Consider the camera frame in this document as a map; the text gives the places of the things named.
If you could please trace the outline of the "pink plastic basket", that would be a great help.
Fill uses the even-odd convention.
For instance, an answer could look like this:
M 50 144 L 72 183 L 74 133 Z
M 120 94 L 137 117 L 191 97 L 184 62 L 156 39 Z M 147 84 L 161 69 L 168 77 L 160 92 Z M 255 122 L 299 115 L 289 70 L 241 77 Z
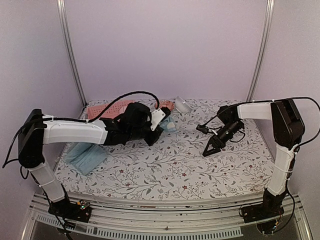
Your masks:
M 133 100 L 119 100 L 116 103 L 114 103 L 110 108 L 108 108 L 103 114 L 102 118 L 110 118 L 114 119 L 120 114 L 123 114 L 127 108 L 127 106 L 130 103 L 133 103 Z M 93 119 L 96 116 L 98 116 L 106 107 L 108 104 L 100 104 L 100 105 L 95 105 L 95 106 L 89 106 L 87 108 L 87 118 L 88 119 Z

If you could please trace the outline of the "blue patterned towel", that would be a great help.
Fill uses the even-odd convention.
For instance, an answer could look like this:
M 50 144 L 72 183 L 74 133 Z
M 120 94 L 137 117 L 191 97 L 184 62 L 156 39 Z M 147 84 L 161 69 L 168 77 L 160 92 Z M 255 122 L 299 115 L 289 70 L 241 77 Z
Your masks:
M 167 133 L 174 132 L 177 130 L 175 121 L 171 116 L 168 116 L 163 121 L 161 121 L 159 126 L 163 129 L 164 132 Z

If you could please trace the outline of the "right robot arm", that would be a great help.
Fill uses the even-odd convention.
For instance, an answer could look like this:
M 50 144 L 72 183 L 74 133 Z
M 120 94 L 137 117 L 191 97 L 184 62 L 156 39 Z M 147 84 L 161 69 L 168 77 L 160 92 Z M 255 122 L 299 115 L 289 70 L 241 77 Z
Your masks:
M 216 118 L 223 126 L 212 132 L 202 153 L 204 157 L 219 153 L 235 133 L 244 128 L 244 120 L 271 121 L 276 155 L 265 193 L 273 197 L 285 193 L 305 133 L 304 122 L 294 101 L 284 99 L 225 105 L 219 108 Z

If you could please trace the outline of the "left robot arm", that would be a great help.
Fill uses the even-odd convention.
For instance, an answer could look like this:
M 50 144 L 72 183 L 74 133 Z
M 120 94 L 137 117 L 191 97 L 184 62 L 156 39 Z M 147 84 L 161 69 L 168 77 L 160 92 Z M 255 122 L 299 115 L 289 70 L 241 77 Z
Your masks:
M 63 216 L 74 213 L 74 205 L 46 164 L 43 146 L 54 143 L 89 143 L 101 146 L 125 145 L 144 140 L 152 146 L 161 136 L 160 123 L 170 114 L 167 108 L 150 108 L 139 102 L 129 103 L 115 118 L 71 119 L 44 115 L 34 109 L 18 132 L 18 162 L 29 170 L 55 209 Z

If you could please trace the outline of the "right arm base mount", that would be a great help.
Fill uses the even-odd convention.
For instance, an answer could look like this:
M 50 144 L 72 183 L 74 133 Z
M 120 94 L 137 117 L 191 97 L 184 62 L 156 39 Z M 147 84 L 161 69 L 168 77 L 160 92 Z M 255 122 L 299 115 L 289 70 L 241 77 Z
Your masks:
M 261 221 L 284 213 L 283 196 L 264 196 L 262 203 L 240 207 L 239 214 L 245 223 Z

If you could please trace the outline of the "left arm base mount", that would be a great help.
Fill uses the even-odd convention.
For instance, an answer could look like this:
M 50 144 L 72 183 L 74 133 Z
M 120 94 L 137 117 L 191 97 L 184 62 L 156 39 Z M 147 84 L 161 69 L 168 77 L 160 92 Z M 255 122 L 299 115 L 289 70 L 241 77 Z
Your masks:
M 71 202 L 69 196 L 66 194 L 62 200 L 57 202 L 50 200 L 48 212 L 63 219 L 88 223 L 92 208 L 89 202 L 82 199 L 77 202 Z

